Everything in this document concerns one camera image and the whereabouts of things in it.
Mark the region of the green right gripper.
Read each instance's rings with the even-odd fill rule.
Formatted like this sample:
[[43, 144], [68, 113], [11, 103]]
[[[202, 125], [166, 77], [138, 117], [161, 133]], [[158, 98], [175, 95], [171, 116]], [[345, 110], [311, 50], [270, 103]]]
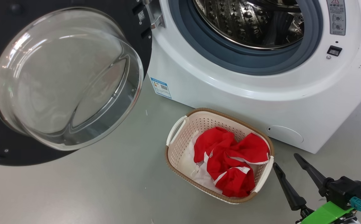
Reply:
[[[328, 197], [329, 184], [334, 182], [331, 177], [325, 177], [313, 165], [306, 161], [300, 154], [295, 153], [294, 158], [305, 170], [316, 187], [321, 197]], [[327, 202], [317, 210], [306, 207], [306, 200], [301, 197], [286, 179], [286, 174], [277, 163], [273, 163], [274, 172], [285, 194], [289, 207], [293, 211], [300, 210], [301, 219], [298, 224], [349, 224], [354, 223], [354, 208], [343, 210], [332, 202]]]

